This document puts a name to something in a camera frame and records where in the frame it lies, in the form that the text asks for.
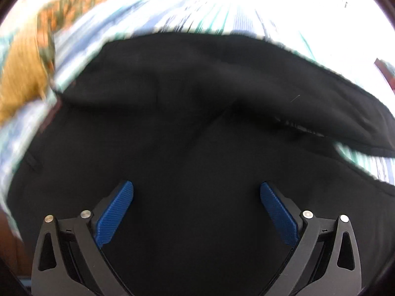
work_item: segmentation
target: blue finger pad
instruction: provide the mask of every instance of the blue finger pad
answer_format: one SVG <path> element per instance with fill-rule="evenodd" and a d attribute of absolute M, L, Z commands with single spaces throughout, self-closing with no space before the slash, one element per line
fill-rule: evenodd
<path fill-rule="evenodd" d="M 265 182 L 261 185 L 260 195 L 262 204 L 265 206 L 281 239 L 285 244 L 295 247 L 299 240 L 296 221 Z"/>
<path fill-rule="evenodd" d="M 125 182 L 96 224 L 96 244 L 101 248 L 113 238 L 133 200 L 133 184 Z"/>

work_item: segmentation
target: silver bolt head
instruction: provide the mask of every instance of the silver bolt head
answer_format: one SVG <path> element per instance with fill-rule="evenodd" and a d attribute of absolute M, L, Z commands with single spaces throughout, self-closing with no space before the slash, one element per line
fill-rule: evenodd
<path fill-rule="evenodd" d="M 313 218 L 313 213 L 311 212 L 311 211 L 309 211 L 309 210 L 305 210 L 303 213 L 302 213 L 302 215 L 303 215 L 303 217 L 305 217 L 305 218 L 307 218 L 307 219 L 312 219 Z"/>
<path fill-rule="evenodd" d="M 48 215 L 44 218 L 45 222 L 51 222 L 53 220 L 53 216 L 52 215 Z"/>
<path fill-rule="evenodd" d="M 341 220 L 342 222 L 348 222 L 350 219 L 349 219 L 346 215 L 341 215 L 341 216 L 340 216 L 340 220 Z"/>
<path fill-rule="evenodd" d="M 81 218 L 86 219 L 89 218 L 92 215 L 92 213 L 90 212 L 90 210 L 84 210 L 81 212 Z"/>

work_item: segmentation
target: black cloth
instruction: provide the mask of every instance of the black cloth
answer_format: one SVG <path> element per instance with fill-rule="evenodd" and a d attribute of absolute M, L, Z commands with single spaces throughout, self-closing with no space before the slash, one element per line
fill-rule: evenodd
<path fill-rule="evenodd" d="M 394 118 L 290 52 L 237 35 L 112 42 L 59 98 L 7 200 L 32 250 L 47 214 L 76 217 L 126 179 L 134 201 L 103 251 L 136 296 L 258 295 L 289 252 L 259 200 L 270 180 L 301 210 L 350 217 L 364 286 L 394 253 L 394 187 L 333 147 L 392 156 Z"/>

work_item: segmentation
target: black plastic bracket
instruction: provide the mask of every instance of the black plastic bracket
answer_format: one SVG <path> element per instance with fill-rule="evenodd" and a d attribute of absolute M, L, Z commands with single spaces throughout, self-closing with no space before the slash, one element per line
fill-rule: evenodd
<path fill-rule="evenodd" d="M 260 295 L 358 295 L 361 291 L 361 264 L 349 219 L 344 215 L 337 220 L 321 219 L 311 212 L 301 213 L 295 203 L 279 190 L 276 189 L 275 194 L 295 219 L 300 239 Z M 96 216 L 90 212 L 84 217 L 79 215 L 75 219 L 60 221 L 51 216 L 43 222 L 33 261 L 34 296 L 132 295 L 112 270 L 92 235 L 95 220 L 112 196 L 113 193 L 94 209 L 98 213 Z M 301 277 L 319 242 L 324 242 L 326 247 L 322 249 L 307 283 L 301 286 Z M 71 244 L 78 247 L 78 252 L 72 250 Z"/>

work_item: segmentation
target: orange patterned object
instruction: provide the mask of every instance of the orange patterned object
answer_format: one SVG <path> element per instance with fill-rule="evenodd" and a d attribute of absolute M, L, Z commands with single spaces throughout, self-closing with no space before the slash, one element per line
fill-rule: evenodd
<path fill-rule="evenodd" d="M 55 71 L 52 34 L 107 0 L 54 0 L 15 35 L 0 77 L 0 125 L 26 102 L 45 97 Z"/>

